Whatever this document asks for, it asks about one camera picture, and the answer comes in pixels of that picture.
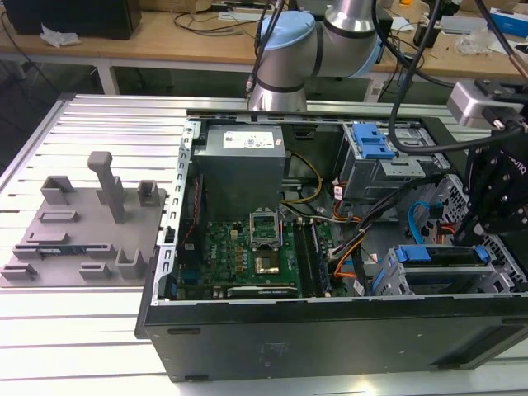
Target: black cable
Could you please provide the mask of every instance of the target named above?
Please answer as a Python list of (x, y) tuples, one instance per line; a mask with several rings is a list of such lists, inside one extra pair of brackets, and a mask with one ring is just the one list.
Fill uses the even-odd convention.
[(440, 10), (441, 0), (436, 0), (435, 7), (431, 13), (431, 20), (429, 22), (429, 25), (427, 26), (426, 33), (424, 35), (424, 39), (422, 43), (420, 44), (420, 47), (418, 48), (418, 51), (416, 52), (414, 59), (412, 60), (411, 67), (408, 70), (407, 75), (405, 76), (405, 79), (403, 80), (403, 85), (401, 86), (398, 95), (396, 96), (396, 99), (394, 101), (393, 110), (390, 113), (389, 117), (389, 138), (390, 142), (394, 145), (394, 147), (403, 153), (411, 153), (411, 154), (434, 154), (434, 153), (446, 153), (450, 151), (460, 151), (460, 150), (466, 150), (466, 149), (475, 149), (478, 147), (485, 147), (489, 146), (490, 144), (494, 144), (496, 142), (510, 139), (512, 137), (518, 136), (524, 132), (522, 127), (519, 125), (514, 126), (514, 128), (508, 132), (503, 132), (500, 134), (495, 134), (494, 136), (491, 136), (489, 138), (483, 138), (483, 139), (475, 139), (470, 140), (468, 142), (460, 142), (455, 144), (446, 144), (441, 146), (422, 146), (422, 147), (416, 147), (416, 146), (407, 146), (405, 144), (402, 144), (398, 140), (398, 136), (396, 135), (396, 120), (398, 119), (398, 110), (401, 106), (403, 99), (405, 98), (405, 95), (407, 94), (407, 90), (410, 86), (411, 81), (413, 80), (413, 75), (415, 74), (417, 70), (418, 62), (420, 61), (420, 57), (423, 54), (423, 51), (426, 48), (427, 45), (427, 38), (431, 34), (436, 19), (438, 18), (438, 13)]
[(262, 10), (261, 17), (258, 18), (257, 33), (255, 34), (255, 56), (258, 56), (258, 48), (261, 45), (260, 31), (262, 29), (262, 23), (264, 22), (264, 18), (266, 17), (267, 9), (270, 5), (271, 5), (271, 0), (267, 0), (267, 3), (264, 6), (264, 9)]
[[(411, 43), (408, 43), (408, 42), (405, 41), (405, 40), (400, 39), (400, 38), (397, 37), (396, 35), (391, 35), (391, 36), (390, 36), (390, 39), (393, 41), (393, 44), (394, 44), (394, 42), (395, 42), (396, 40), (398, 41), (398, 51), (400, 51), (400, 52), (401, 52), (401, 44), (402, 44), (402, 43), (407, 44), (409, 47), (413, 48), (414, 50), (418, 50), (417, 47), (415, 47), (415, 46), (412, 45)], [(424, 65), (425, 62), (426, 62), (425, 57), (422, 55), (422, 64), (418, 66), (418, 70), (419, 70), (420, 68), (423, 67), (423, 65)], [(391, 74), (391, 76), (390, 76), (388, 82), (384, 85), (384, 87), (383, 87), (383, 89), (382, 89), (382, 91), (381, 91), (381, 93), (380, 93), (380, 95), (379, 95), (379, 99), (380, 99), (380, 100), (381, 100), (381, 98), (383, 98), (384, 94), (387, 93), (387, 92), (388, 92), (388, 93), (391, 93), (391, 94), (393, 94), (393, 95), (396, 95), (395, 92), (391, 92), (391, 91), (389, 91), (389, 87), (390, 87), (390, 84), (392, 84), (392, 82), (394, 81), (394, 78), (396, 77), (396, 74), (398, 74), (398, 71), (399, 71), (399, 76), (398, 76), (398, 86), (399, 86), (399, 81), (400, 81), (400, 79), (401, 79), (401, 77), (402, 77), (402, 72), (403, 72), (403, 67), (400, 68), (400, 66), (401, 66), (401, 64), (400, 64), (399, 60), (396, 59), (396, 68), (394, 69), (394, 72)]]
[(383, 213), (385, 213), (391, 208), (394, 208), (402, 200), (403, 196), (407, 194), (410, 190), (420, 186), (425, 186), (427, 184), (437, 184), (447, 174), (448, 172), (435, 173), (434, 175), (430, 175), (428, 177), (411, 180), (405, 183), (403, 186), (399, 187), (397, 190), (388, 194), (385, 198), (379, 200), (377, 203), (372, 205), (370, 210), (365, 213), (364, 216), (361, 217), (361, 220), (357, 224), (352, 238), (348, 242), (343, 243), (341, 246), (336, 247), (332, 254), (338, 255), (340, 252), (345, 252), (350, 246), (352, 246), (352, 244), (356, 243), (365, 234), (361, 231), (362, 229), (367, 230), (374, 223), (375, 220), (381, 217)]
[(27, 101), (35, 101), (35, 103), (39, 103), (46, 107), (46, 109), (49, 109), (52, 107), (53, 103), (48, 103), (47, 101), (40, 99), (39, 97), (34, 97), (30, 95), (28, 92), (24, 91), (24, 88), (21, 84), (21, 80), (19, 80), (16, 76), (13, 76), (12, 71), (6, 66), (6, 64), (0, 60), (0, 64), (6, 71), (6, 73), (11, 76), (12, 81), (15, 82), (15, 84), (18, 86), (18, 90), (20, 91), (21, 95), (27, 100)]
[[(300, 200), (304, 199), (302, 189), (301, 190), (297, 190), (297, 195), (299, 196)], [(310, 212), (312, 212), (312, 214), (319, 215), (319, 212), (312, 206), (312, 204), (310, 204), (309, 201), (303, 202), (303, 205), (305, 205), (308, 209), (310, 209)]]
[(37, 65), (35, 64), (35, 62), (33, 62), (29, 56), (26, 55), (26, 53), (22, 50), (22, 48), (20, 48), (18, 46), (18, 44), (14, 41), (14, 39), (12, 38), (11, 36), (11, 33), (9, 33), (9, 30), (7, 29), (6, 27), (6, 23), (4, 21), (4, 17), (7, 15), (7, 13), (4, 11), (2, 13), (2, 15), (0, 16), (0, 20), (2, 21), (2, 27), (4, 29), (4, 31), (6, 32), (7, 34), (7, 37), (9, 38), (9, 40), (11, 41), (11, 43), (13, 44), (13, 46), (16, 48), (16, 50), (18, 52), (20, 52), (20, 54), (26, 58), (27, 62), (29, 62), (29, 64), (31, 65), (31, 67), (35, 68), (37, 73), (40, 74), (40, 76), (48, 83), (48, 85), (51, 87), (51, 89), (53, 89), (53, 91), (57, 94), (57, 95), (60, 95), (60, 91), (59, 89), (57, 89), (57, 87), (44, 75), (44, 73), (42, 73), (42, 71), (37, 67)]
[(260, 45), (258, 46), (258, 55), (257, 60), (255, 60), (255, 64), (253, 65), (253, 69), (251, 71), (251, 86), (249, 88), (249, 92), (253, 92), (255, 89), (255, 85), (257, 84), (257, 74), (258, 69), (260, 68), (262, 56), (264, 55), (264, 50), (266, 49), (266, 45), (268, 40), (270, 39), (271, 35), (273, 34), (273, 30), (275, 29), (275, 25), (279, 21), (279, 18), (281, 17), (282, 10), (284, 9), (285, 0), (279, 0), (280, 1), (280, 7), (275, 9), (273, 14), (270, 17), (269, 25), (267, 26), (266, 33), (263, 36), (263, 39), (259, 39)]
[[(394, 47), (394, 45), (392, 45), (389, 40), (387, 39), (387, 36), (384, 34), (384, 32), (381, 30), (381, 27), (380, 27), (380, 22), (378, 21), (378, 16), (377, 16), (377, 1), (372, 1), (372, 7), (371, 7), (371, 11), (372, 11), (372, 22), (373, 22), (373, 25), (374, 25), (374, 28), (376, 30), (376, 33), (378, 34), (379, 38), (381, 39), (381, 41), (383, 42), (383, 44), (385, 45), (385, 47), (387, 47), (389, 49), (389, 51), (396, 57), (397, 60), (399, 60), (399, 62), (405, 67), (405, 68), (410, 68), (411, 64), (405, 59), (405, 57), (403, 56), (403, 54), (401, 52), (399, 52), (396, 47)], [(454, 84), (451, 84), (449, 82), (444, 82), (444, 81), (441, 81), (441, 80), (438, 80), (436, 78), (433, 78), (431, 76), (428, 76), (427, 74), (425, 74), (424, 72), (420, 72), (420, 71), (417, 71), (416, 74), (418, 76), (420, 76), (421, 78), (423, 78), (424, 80), (428, 81), (429, 83), (433, 83), (433, 84), (437, 84), (437, 85), (441, 85), (442, 87), (448, 87), (448, 88), (453, 88), (455, 85)]]
[(250, 23), (255, 23), (256, 22), (256, 21), (245, 21), (245, 22), (239, 22), (239, 23), (235, 23), (235, 24), (232, 24), (232, 25), (228, 25), (228, 26), (215, 27), (215, 28), (212, 28), (212, 29), (194, 29), (192, 27), (182, 25), (181, 23), (178, 22), (178, 20), (181, 17), (185, 16), (185, 15), (190, 15), (190, 13), (189, 12), (182, 12), (180, 15), (176, 16), (172, 20), (172, 22), (174, 22), (174, 25), (176, 25), (177, 27), (181, 27), (182, 29), (185, 29), (186, 31), (191, 31), (193, 33), (214, 33), (214, 32), (221, 33), (222, 31), (225, 31), (226, 29), (232, 29), (234, 27), (248, 25)]
[(504, 34), (498, 28), (497, 23), (495, 22), (495, 20), (490, 15), (490, 13), (489, 13), (488, 9), (486, 8), (486, 6), (484, 5), (483, 1), (482, 0), (475, 0), (475, 3), (477, 4), (477, 7), (480, 10), (480, 13), (482, 14), (484, 19), (488, 23), (489, 28), (491, 29), (493, 34), (497, 37), (498, 42), (501, 43), (501, 46), (506, 51), (506, 54), (508, 56), (512, 56), (514, 54), (512, 46), (510, 45), (510, 43), (508, 43), (508, 40), (506, 40), (506, 37), (504, 37)]
[(329, 222), (332, 222), (332, 223), (345, 223), (345, 221), (338, 221), (338, 220), (335, 220), (335, 219), (332, 219), (330, 217), (327, 217), (327, 216), (323, 216), (322, 214), (308, 214), (306, 212), (302, 212), (296, 208), (294, 208), (291, 204), (285, 204), (285, 203), (281, 203), (281, 205), (283, 205), (285, 208), (287, 208), (289, 211), (295, 213), (296, 215), (298, 216), (301, 216), (301, 217), (308, 217), (310, 219), (321, 219), (321, 220), (327, 220)]

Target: paper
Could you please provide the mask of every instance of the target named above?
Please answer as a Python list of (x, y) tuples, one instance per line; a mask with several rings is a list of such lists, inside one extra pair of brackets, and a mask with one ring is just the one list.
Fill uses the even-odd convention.
[[(508, 40), (508, 43), (510, 43), (512, 48), (515, 48), (515, 46), (519, 45), (519, 44), (526, 44), (526, 43), (518, 43), (516, 41), (511, 41), (511, 40)], [(488, 45), (488, 48), (491, 51), (500, 52), (501, 54), (505, 54), (506, 55), (506, 51), (503, 49), (501, 43), (498, 42), (498, 40), (497, 40), (497, 38), (495, 36), (493, 37), (493, 43)]]
[(393, 25), (390, 27), (393, 31), (413, 31), (413, 24), (402, 16), (396, 16), (393, 18)]
[(81, 44), (76, 33), (60, 33), (58, 31), (52, 31), (44, 25), (41, 26), (42, 33), (40, 33), (40, 38), (53, 47), (60, 48), (61, 45)]

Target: sticker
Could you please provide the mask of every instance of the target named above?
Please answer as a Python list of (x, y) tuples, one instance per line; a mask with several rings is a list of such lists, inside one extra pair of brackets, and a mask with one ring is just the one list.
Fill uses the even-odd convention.
[(340, 186), (333, 187), (333, 196), (336, 198), (336, 200), (342, 200), (343, 199), (343, 187), (340, 187)]
[(224, 132), (224, 149), (273, 149), (273, 132)]
[(39, 253), (60, 254), (60, 249), (39, 249)]
[(357, 291), (357, 294), (359, 294), (360, 296), (365, 295), (365, 288), (357, 279), (354, 280), (354, 290)]

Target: wire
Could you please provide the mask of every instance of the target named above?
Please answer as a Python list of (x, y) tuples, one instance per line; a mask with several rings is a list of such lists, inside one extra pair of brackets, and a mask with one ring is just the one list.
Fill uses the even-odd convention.
[(257, 31), (257, 37), (259, 37), (258, 42), (258, 51), (257, 51), (257, 59), (255, 60), (255, 63), (253, 64), (253, 69), (251, 71), (251, 74), (249, 76), (249, 86), (247, 86), (247, 93), (253, 92), (255, 89), (255, 85), (257, 84), (257, 74), (258, 69), (261, 66), (262, 62), (262, 56), (264, 55), (264, 50), (266, 49), (266, 45), (268, 40), (271, 37), (271, 34), (273, 34), (273, 30), (275, 29), (275, 25), (279, 21), (279, 18), (281, 17), (282, 10), (284, 9), (285, 0), (278, 0), (280, 2), (280, 6), (273, 11), (273, 14), (270, 16), (270, 22), (267, 26), (266, 33), (264, 34), (263, 39), (259, 37), (261, 34), (260, 30)]
[(260, 47), (260, 44), (261, 44), (260, 31), (262, 29), (262, 23), (264, 22), (264, 17), (266, 16), (267, 9), (270, 5), (271, 5), (271, 0), (267, 0), (266, 5), (262, 9), (261, 17), (258, 18), (257, 33), (255, 34), (255, 56), (258, 56), (258, 48)]
[[(189, 15), (191, 16), (191, 21), (189, 22), (189, 24), (187, 26), (185, 25), (182, 25), (179, 20), (180, 18), (182, 18), (183, 16), (185, 15)], [(194, 29), (191, 26), (191, 24), (193, 22), (199, 22), (199, 23), (205, 23), (207, 21), (210, 21), (212, 19), (217, 19), (218, 17), (217, 16), (212, 16), (211, 18), (208, 18), (208, 19), (205, 19), (204, 21), (198, 21), (194, 18), (194, 16), (190, 13), (190, 12), (182, 12), (180, 13), (180, 15), (178, 16), (175, 16), (174, 19), (172, 19), (172, 22), (174, 22), (174, 25), (176, 25), (177, 27), (180, 27), (182, 29), (185, 29), (186, 31), (190, 31), (192, 33), (196, 33), (196, 34), (206, 34), (208, 35), (209, 33), (216, 33), (218, 35), (222, 35), (222, 34), (233, 34), (232, 31), (229, 31), (230, 29), (233, 29), (234, 27), (240, 27), (240, 29), (242, 29), (242, 31), (246, 34), (246, 35), (249, 35), (251, 38), (254, 39), (254, 36), (249, 34), (244, 28), (243, 28), (243, 25), (248, 25), (250, 23), (255, 23), (257, 21), (243, 21), (243, 22), (240, 22), (238, 21), (234, 16), (230, 16), (231, 18), (233, 18), (235, 21), (237, 21), (236, 24), (233, 24), (233, 25), (228, 25), (228, 26), (221, 26), (221, 27), (215, 27), (215, 28), (211, 28), (211, 29)]]
[(375, 262), (376, 264), (380, 264), (380, 262), (378, 262), (378, 260), (375, 260), (375, 259), (374, 259), (374, 256), (372, 256), (370, 253), (368, 253), (364, 247), (361, 246), (361, 250), (362, 250), (363, 252), (365, 252), (365, 254), (366, 254), (368, 257), (370, 257), (370, 260), (372, 260), (372, 261)]
[(332, 251), (332, 256), (340, 257), (341, 252), (348, 248), (352, 243), (356, 241), (357, 236), (361, 233), (361, 230), (368, 230), (370, 226), (378, 219), (384, 212), (395, 207), (403, 198), (404, 194), (407, 194), (410, 190), (418, 188), (419, 186), (425, 186), (427, 184), (439, 183), (448, 173), (440, 172), (423, 177), (421, 179), (415, 179), (407, 182), (397, 190), (388, 194), (385, 198), (379, 200), (376, 204), (372, 205), (370, 210), (361, 217), (361, 221), (356, 226), (355, 235), (348, 242), (342, 243)]
[(408, 223), (409, 223), (409, 230), (411, 231), (412, 236), (414, 237), (414, 240), (418, 245), (423, 245), (423, 238), (420, 232), (418, 231), (418, 227), (416, 226), (416, 222), (414, 221), (414, 210), (418, 206), (425, 206), (427, 209), (431, 208), (431, 204), (424, 202), (423, 200), (420, 200), (418, 202), (413, 203), (411, 206), (409, 206), (408, 211)]
[(510, 43), (508, 43), (508, 40), (506, 40), (506, 37), (504, 37), (504, 34), (499, 30), (497, 23), (492, 18), (490, 13), (488, 12), (488, 9), (484, 5), (482, 0), (475, 0), (475, 3), (477, 4), (478, 9), (480, 10), (480, 13), (488, 23), (488, 27), (491, 29), (493, 34), (497, 37), (497, 40), (499, 43), (501, 43), (501, 46), (503, 47), (504, 51), (508, 56), (512, 56), (514, 51)]
[[(387, 39), (387, 36), (381, 30), (380, 21), (378, 21), (376, 8), (377, 8), (377, 2), (376, 1), (372, 1), (372, 6), (371, 6), (370, 10), (371, 10), (371, 13), (372, 13), (372, 22), (373, 22), (374, 28), (376, 30), (376, 33), (378, 34), (379, 38), (381, 39), (381, 41), (383, 42), (385, 47), (387, 47), (389, 49), (389, 51), (396, 57), (396, 59), (399, 60), (399, 62), (405, 68), (410, 68), (411, 67), (411, 63), (409, 63), (405, 59), (403, 54), (400, 51), (398, 51), (396, 49), (396, 47), (389, 42), (389, 40)], [(449, 82), (444, 82), (444, 81), (438, 80), (436, 78), (433, 78), (433, 77), (431, 77), (431, 76), (429, 76), (429, 75), (427, 75), (427, 74), (425, 74), (424, 72), (421, 72), (421, 71), (417, 71), (416, 74), (418, 76), (420, 76), (421, 78), (423, 78), (424, 80), (428, 81), (429, 83), (433, 83), (433, 84), (436, 84), (436, 85), (441, 85), (442, 87), (448, 87), (448, 88), (453, 88), (455, 86), (454, 84), (451, 84)]]
[[(332, 214), (333, 214), (333, 218), (336, 219), (336, 220), (345, 220), (347, 221), (348, 218), (347, 217), (341, 217), (337, 210), (339, 209), (339, 206), (341, 206), (341, 203), (342, 203), (342, 200), (339, 200), (338, 202), (336, 202), (336, 204), (333, 206), (333, 210), (332, 210)], [(354, 216), (352, 217), (352, 221), (355, 221), (355, 222), (359, 222), (361, 221), (361, 219), (357, 216)]]
[(282, 205), (287, 210), (289, 210), (291, 213), (293, 213), (294, 215), (298, 215), (300, 217), (307, 217), (309, 219), (319, 219), (319, 220), (329, 221), (331, 223), (346, 223), (346, 221), (335, 220), (335, 219), (331, 219), (329, 217), (322, 216), (322, 215), (315, 215), (315, 214), (308, 214), (308, 213), (305, 213), (305, 212), (301, 212), (300, 210), (297, 210), (296, 208), (294, 208), (293, 206), (291, 206), (289, 204), (283, 203)]
[[(302, 187), (301, 187), (301, 190), (297, 190), (297, 194), (299, 195), (299, 198), (300, 198), (301, 200), (304, 199), (304, 197), (303, 197), (303, 192), (302, 192)], [(313, 215), (318, 215), (318, 214), (319, 214), (319, 212), (318, 212), (318, 211), (312, 206), (312, 204), (310, 204), (309, 202), (304, 202), (304, 205), (306, 205), (306, 207), (307, 207), (308, 209), (310, 209), (310, 211), (312, 212)]]
[(396, 121), (398, 119), (399, 107), (401, 106), (403, 99), (405, 98), (405, 95), (407, 94), (410, 83), (413, 80), (413, 75), (417, 71), (417, 65), (418, 65), (419, 59), (422, 56), (423, 51), (425, 50), (426, 45), (427, 45), (427, 37), (431, 34), (431, 31), (434, 28), (434, 25), (436, 23), (440, 5), (441, 5), (441, 0), (436, 0), (434, 10), (431, 13), (431, 20), (426, 29), (424, 40), (420, 44), (420, 47), (418, 48), (418, 51), (416, 52), (414, 59), (412, 60), (411, 67), (409, 68), (408, 73), (405, 76), (405, 79), (403, 80), (403, 85), (400, 87), (400, 90), (398, 91), (398, 95), (396, 96), (396, 99), (394, 100), (393, 109), (389, 117), (389, 128), (388, 129), (389, 129), (390, 142), (394, 145), (394, 147), (398, 151), (401, 151), (403, 153), (434, 154), (434, 153), (446, 153), (450, 151), (460, 151), (460, 150), (466, 150), (466, 149), (474, 149), (478, 147), (485, 147), (485, 146), (489, 146), (490, 144), (494, 144), (496, 142), (500, 142), (505, 139), (510, 139), (512, 137), (522, 134), (524, 132), (523, 128), (520, 125), (514, 125), (512, 129), (508, 132), (502, 132), (500, 134), (495, 134), (494, 136), (491, 136), (489, 138), (475, 139), (475, 140), (470, 140), (468, 142), (459, 142), (455, 144), (411, 147), (411, 146), (407, 146), (406, 144), (402, 144), (398, 140), (398, 136), (396, 135)]
[(6, 34), (7, 34), (7, 38), (11, 41), (11, 43), (13, 44), (13, 46), (16, 48), (16, 50), (18, 52), (20, 52), (20, 54), (26, 58), (27, 62), (29, 62), (29, 64), (31, 65), (31, 67), (35, 68), (37, 73), (40, 74), (40, 76), (48, 83), (48, 85), (51, 87), (51, 89), (53, 89), (53, 91), (57, 94), (57, 95), (60, 95), (60, 91), (59, 89), (57, 89), (57, 87), (44, 75), (44, 73), (42, 73), (42, 71), (37, 67), (37, 65), (35, 64), (35, 62), (33, 62), (29, 56), (26, 55), (26, 53), (22, 50), (22, 48), (20, 48), (18, 46), (18, 44), (14, 41), (14, 39), (12, 38), (11, 36), (11, 33), (9, 33), (9, 30), (7, 29), (6, 27), (6, 23), (4, 21), (4, 17), (7, 15), (7, 13), (4, 11), (2, 13), (2, 15), (0, 16), (0, 20), (2, 22), (2, 27), (3, 29), (5, 30)]
[(356, 248), (365, 240), (365, 236), (363, 236), (359, 241), (355, 242), (350, 249), (348, 249), (348, 251), (343, 255), (343, 257), (341, 257), (341, 259), (339, 260), (339, 262), (337, 263), (337, 267), (336, 267), (336, 270), (333, 272), (333, 275), (338, 278), (338, 277), (350, 277), (350, 278), (356, 278), (356, 274), (351, 274), (351, 273), (348, 273), (348, 272), (341, 272), (341, 268), (343, 267), (343, 264), (345, 263), (345, 260), (347, 259), (347, 257), (349, 257), (353, 252), (354, 250), (356, 250)]
[(192, 231), (195, 229), (196, 221), (198, 219), (198, 193), (200, 191), (200, 183), (198, 182), (198, 179), (195, 179), (195, 213), (193, 214), (192, 219), (192, 225), (189, 228), (189, 231), (187, 231), (186, 236), (184, 237), (183, 241), (179, 244), (180, 248), (185, 245), (185, 242), (187, 242), (187, 239), (191, 236)]
[(312, 163), (310, 163), (308, 159), (306, 159), (305, 157), (297, 153), (291, 153), (291, 156), (297, 157), (303, 163), (305, 163), (310, 169), (312, 169), (313, 173), (315, 173), (315, 176), (317, 177), (318, 185), (317, 185), (317, 189), (311, 196), (307, 196), (306, 198), (302, 198), (302, 199), (299, 198), (298, 200), (282, 200), (281, 204), (303, 204), (305, 202), (311, 202), (315, 200), (319, 196), (319, 194), (321, 194), (321, 190), (323, 189), (323, 179), (321, 178), (321, 175), (319, 174), (315, 166), (312, 165)]
[[(407, 44), (409, 47), (413, 48), (414, 50), (418, 50), (417, 47), (415, 47), (414, 45), (412, 45), (411, 43), (407, 42), (406, 40), (402, 40), (401, 38), (397, 37), (396, 35), (390, 35), (389, 37), (392, 41), (393, 41), (393, 44), (395, 44), (395, 41), (398, 42), (398, 51), (401, 52), (401, 44), (404, 43), (404, 44)], [(418, 69), (422, 68), (423, 65), (425, 64), (425, 57), (422, 55), (422, 64), (420, 64), (418, 66)], [(402, 71), (403, 71), (403, 67), (400, 68), (400, 62), (399, 62), (399, 59), (396, 59), (396, 68), (394, 69), (394, 72), (392, 73), (392, 75), (390, 76), (390, 79), (388, 80), (388, 82), (384, 85), (383, 87), (383, 90), (381, 91), (380, 95), (379, 95), (379, 99), (381, 99), (383, 97), (383, 95), (385, 93), (391, 93), (393, 95), (396, 95), (396, 93), (394, 92), (391, 92), (389, 91), (389, 87), (390, 87), (390, 84), (392, 84), (394, 78), (396, 77), (396, 74), (398, 73), (398, 71), (400, 72), (399, 76), (398, 76), (398, 85), (399, 85), (399, 80), (402, 76)]]
[(452, 233), (456, 233), (455, 228), (451, 225), (441, 225), (442, 229), (446, 229), (447, 231), (450, 231)]

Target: black box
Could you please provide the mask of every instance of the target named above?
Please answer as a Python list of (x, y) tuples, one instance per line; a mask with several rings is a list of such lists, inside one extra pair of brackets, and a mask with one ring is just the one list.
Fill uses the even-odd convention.
[(52, 31), (126, 40), (141, 21), (139, 0), (4, 0), (7, 16), (20, 35)]

